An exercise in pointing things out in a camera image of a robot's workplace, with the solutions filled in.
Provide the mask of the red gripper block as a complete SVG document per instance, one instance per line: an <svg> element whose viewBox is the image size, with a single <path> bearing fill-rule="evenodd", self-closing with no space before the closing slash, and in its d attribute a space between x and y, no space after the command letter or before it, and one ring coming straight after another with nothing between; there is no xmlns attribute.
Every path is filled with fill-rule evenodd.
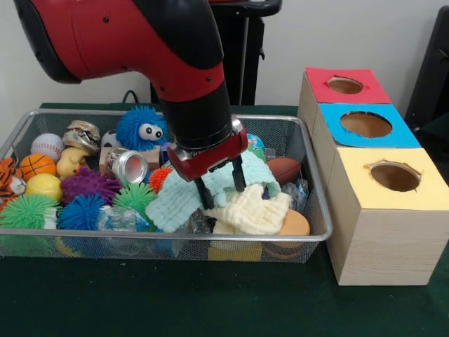
<svg viewBox="0 0 449 337"><path fill-rule="evenodd" d="M201 203L208 210L214 208L214 199L201 177L232 162L234 186L238 192L243 192L246 181L241 153L246 150L247 144L246 129L239 119L232 117L232 132L219 145L199 152L188 152L175 143L167 151L170 162L180 177L187 182L194 180Z"/></svg>

